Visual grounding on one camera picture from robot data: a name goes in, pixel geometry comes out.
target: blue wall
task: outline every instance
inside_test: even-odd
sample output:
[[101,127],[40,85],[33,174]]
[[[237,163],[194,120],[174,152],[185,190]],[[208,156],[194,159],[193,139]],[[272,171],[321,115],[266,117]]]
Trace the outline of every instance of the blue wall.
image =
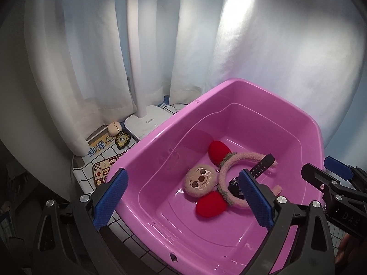
[[367,170],[367,65],[361,82],[342,124],[325,149],[347,165]]

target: red pom pom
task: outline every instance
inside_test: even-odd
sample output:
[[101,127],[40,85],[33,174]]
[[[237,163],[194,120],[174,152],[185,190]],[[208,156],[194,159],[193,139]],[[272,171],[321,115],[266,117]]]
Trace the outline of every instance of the red pom pom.
[[218,191],[212,191],[199,199],[196,213],[202,217],[214,217],[223,213],[228,207],[227,202]]
[[216,166],[219,166],[224,159],[224,157],[231,153],[231,150],[221,141],[213,141],[209,145],[209,158]]

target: white lamp base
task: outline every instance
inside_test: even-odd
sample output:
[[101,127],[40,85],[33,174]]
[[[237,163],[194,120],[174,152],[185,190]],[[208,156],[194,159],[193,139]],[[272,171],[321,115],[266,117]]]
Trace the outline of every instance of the white lamp base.
[[172,115],[162,108],[148,105],[144,117],[138,118],[131,115],[125,120],[125,127],[133,136],[141,140],[170,117]]

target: blue gripper pad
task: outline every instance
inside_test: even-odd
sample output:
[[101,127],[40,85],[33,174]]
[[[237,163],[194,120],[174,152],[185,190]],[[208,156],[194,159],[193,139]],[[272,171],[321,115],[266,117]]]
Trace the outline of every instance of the blue gripper pad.
[[238,184],[257,222],[269,231],[274,226],[272,207],[245,170],[239,173]]
[[94,209],[93,225],[96,230],[106,226],[124,194],[129,182],[126,170],[121,169]]
[[334,174],[338,175],[340,178],[346,181],[353,178],[353,173],[350,167],[336,160],[333,157],[330,157],[330,156],[326,157],[324,160],[324,166],[330,172],[333,172]]

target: pink plastic basin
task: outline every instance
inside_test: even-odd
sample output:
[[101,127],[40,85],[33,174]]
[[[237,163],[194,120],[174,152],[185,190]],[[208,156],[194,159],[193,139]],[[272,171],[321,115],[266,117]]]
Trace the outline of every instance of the pink plastic basin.
[[[239,274],[267,230],[251,210],[228,209],[211,218],[195,214],[197,199],[183,191],[183,179],[198,163],[210,164],[208,146],[224,142],[232,152],[272,153],[278,161],[258,181],[293,203],[321,201],[321,193],[303,181],[301,168],[323,167],[323,142],[316,122],[284,99],[242,79],[230,79],[190,103],[156,128],[111,168],[124,168],[129,185],[116,211],[155,254],[186,275]],[[228,182],[244,162],[228,172]],[[273,268],[283,267],[296,228],[292,227]],[[177,256],[172,262],[170,253]]]

